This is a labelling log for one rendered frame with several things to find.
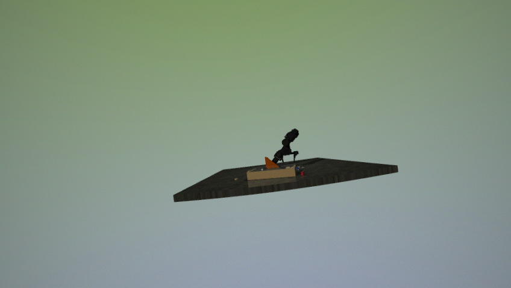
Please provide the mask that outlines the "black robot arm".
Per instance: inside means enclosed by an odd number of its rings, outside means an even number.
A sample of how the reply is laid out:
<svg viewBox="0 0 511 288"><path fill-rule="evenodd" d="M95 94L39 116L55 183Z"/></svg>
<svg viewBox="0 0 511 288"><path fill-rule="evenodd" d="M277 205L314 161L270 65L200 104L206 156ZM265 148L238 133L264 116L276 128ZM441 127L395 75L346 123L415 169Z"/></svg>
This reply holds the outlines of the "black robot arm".
<svg viewBox="0 0 511 288"><path fill-rule="evenodd" d="M299 135L298 133L298 130L296 128L292 129L292 131L288 132L286 135L285 135L285 139L282 140L282 144L283 146L289 146L291 142L294 141L295 138L297 138ZM290 155L290 153L292 153L292 149L284 149L284 147L282 147L281 150L277 151L274 155L274 159L272 160L275 164L277 164L278 161L281 161L281 159L279 157L277 157L277 154L278 153L282 153L285 155Z"/></svg>

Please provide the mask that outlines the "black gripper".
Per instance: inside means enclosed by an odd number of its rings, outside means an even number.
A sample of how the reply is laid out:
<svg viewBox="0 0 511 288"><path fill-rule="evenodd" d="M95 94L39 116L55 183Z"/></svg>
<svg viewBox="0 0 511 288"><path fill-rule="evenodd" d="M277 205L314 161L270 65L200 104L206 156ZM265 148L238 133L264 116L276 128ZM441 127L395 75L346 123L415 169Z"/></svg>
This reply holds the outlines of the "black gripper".
<svg viewBox="0 0 511 288"><path fill-rule="evenodd" d="M284 146L284 149L288 149L288 148L290 149L290 146ZM298 151L294 151L293 153L290 153L290 155L291 155L291 154L293 154L293 163L294 163L294 161L295 161L295 156L298 154ZM283 162L283 164L284 164L284 160L283 160L283 156L282 156L282 155L284 155L284 154L282 154L282 153L278 153L278 154L277 154L277 157L281 158L281 160L282 160L282 162Z"/></svg>

